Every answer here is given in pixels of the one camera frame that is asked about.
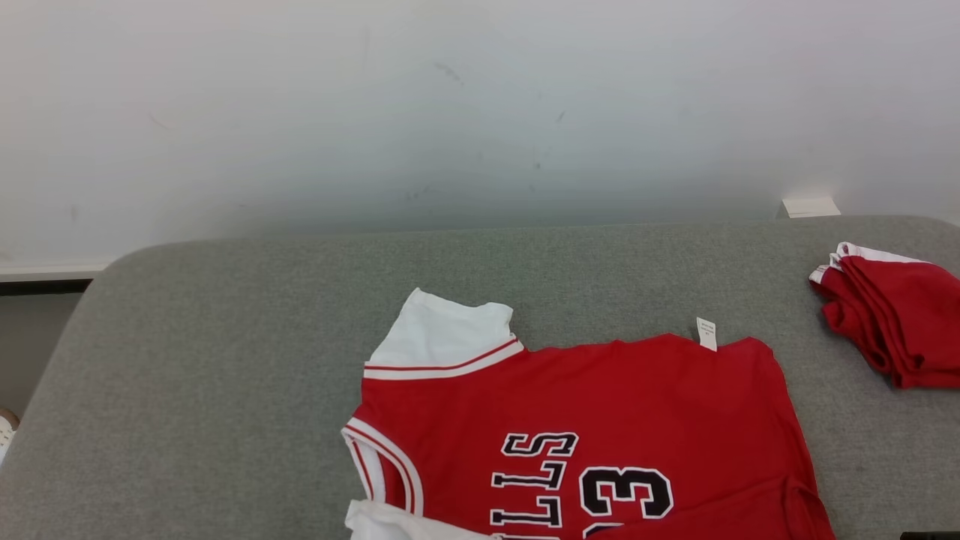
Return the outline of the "red jersey with black numbers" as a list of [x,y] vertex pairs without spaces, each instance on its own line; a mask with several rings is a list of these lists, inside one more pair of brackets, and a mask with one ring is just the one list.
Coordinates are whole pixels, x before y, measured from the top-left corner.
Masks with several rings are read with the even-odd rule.
[[350,540],[836,540],[767,345],[531,351],[512,317],[409,295],[342,430]]

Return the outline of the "red shorts with white stripes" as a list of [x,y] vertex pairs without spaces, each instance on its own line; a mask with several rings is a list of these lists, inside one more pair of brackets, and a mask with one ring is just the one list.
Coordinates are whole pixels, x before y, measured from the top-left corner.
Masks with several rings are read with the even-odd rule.
[[896,389],[960,389],[960,279],[850,242],[808,277],[827,325]]

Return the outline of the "white baseboard strip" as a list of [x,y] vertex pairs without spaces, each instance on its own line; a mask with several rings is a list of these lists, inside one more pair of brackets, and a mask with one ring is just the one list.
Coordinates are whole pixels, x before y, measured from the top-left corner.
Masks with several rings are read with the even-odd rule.
[[0,267],[0,296],[80,294],[108,262]]

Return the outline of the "white perforated laundry basket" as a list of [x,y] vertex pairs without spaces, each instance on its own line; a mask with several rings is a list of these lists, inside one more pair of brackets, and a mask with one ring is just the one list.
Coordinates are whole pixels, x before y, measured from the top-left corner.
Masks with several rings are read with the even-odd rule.
[[0,408],[0,466],[10,450],[19,427],[20,417],[8,408]]

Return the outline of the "white wall box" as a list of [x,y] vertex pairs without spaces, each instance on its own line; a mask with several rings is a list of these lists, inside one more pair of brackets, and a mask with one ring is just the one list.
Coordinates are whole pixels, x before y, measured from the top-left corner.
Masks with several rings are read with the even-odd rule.
[[827,218],[842,215],[831,197],[782,199],[777,219]]

